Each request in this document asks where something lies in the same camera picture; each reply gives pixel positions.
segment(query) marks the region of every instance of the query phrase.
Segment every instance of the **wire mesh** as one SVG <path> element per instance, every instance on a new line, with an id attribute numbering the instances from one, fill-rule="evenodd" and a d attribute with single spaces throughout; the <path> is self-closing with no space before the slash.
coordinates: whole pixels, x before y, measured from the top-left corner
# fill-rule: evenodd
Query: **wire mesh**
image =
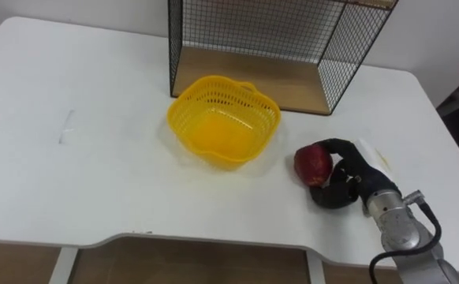
<path id="1" fill-rule="evenodd" d="M 182 0 L 168 0 L 168 19 L 170 93 L 173 93 L 182 48 Z"/>
<path id="2" fill-rule="evenodd" d="M 198 47 L 315 63 L 332 112 L 396 2 L 169 0 L 172 93 L 182 46 Z"/>
<path id="3" fill-rule="evenodd" d="M 349 86 L 389 14 L 385 9 L 345 7 L 318 65 L 330 111 Z"/>
<path id="4" fill-rule="evenodd" d="M 327 0 L 184 0 L 183 44 L 316 63 L 343 5 Z"/>

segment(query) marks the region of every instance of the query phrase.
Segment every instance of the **wire mesh cage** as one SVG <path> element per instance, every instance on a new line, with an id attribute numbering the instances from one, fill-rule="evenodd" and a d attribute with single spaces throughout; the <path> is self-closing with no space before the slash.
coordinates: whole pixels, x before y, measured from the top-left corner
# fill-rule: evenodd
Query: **wire mesh cage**
<path id="1" fill-rule="evenodd" d="M 169 0 L 170 94 L 250 81 L 283 110 L 329 115 L 397 0 Z"/>

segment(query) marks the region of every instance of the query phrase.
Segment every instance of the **apple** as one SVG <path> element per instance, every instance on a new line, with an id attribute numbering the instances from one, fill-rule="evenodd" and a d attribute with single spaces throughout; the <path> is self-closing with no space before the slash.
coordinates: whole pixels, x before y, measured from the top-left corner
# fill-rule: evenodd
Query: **apple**
<path id="1" fill-rule="evenodd" d="M 296 151 L 294 170 L 307 186 L 321 186 L 331 175 L 333 159 L 320 144 L 312 144 Z"/>

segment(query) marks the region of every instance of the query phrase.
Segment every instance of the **white table leg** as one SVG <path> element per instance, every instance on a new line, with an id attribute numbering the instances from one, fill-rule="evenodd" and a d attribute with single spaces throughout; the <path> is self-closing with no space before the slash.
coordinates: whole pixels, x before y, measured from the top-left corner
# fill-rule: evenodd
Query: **white table leg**
<path id="1" fill-rule="evenodd" d="M 68 284 L 78 250 L 78 248 L 62 248 L 49 284 Z"/>
<path id="2" fill-rule="evenodd" d="M 326 284 L 322 260 L 312 251 L 307 251 L 307 262 L 310 284 Z"/>

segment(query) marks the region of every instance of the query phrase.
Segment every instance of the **wooden board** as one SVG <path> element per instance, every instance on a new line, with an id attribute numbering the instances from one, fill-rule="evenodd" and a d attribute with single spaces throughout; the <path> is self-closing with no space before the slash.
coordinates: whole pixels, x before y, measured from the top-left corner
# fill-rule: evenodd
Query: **wooden board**
<path id="1" fill-rule="evenodd" d="M 391 9 L 395 0 L 350 0 L 350 3 L 356 3 L 364 6 L 376 7 L 380 9 Z"/>
<path id="2" fill-rule="evenodd" d="M 282 110 L 330 113 L 317 66 L 313 63 L 183 47 L 174 96 L 179 96 L 194 81 L 207 75 L 251 82 Z"/>

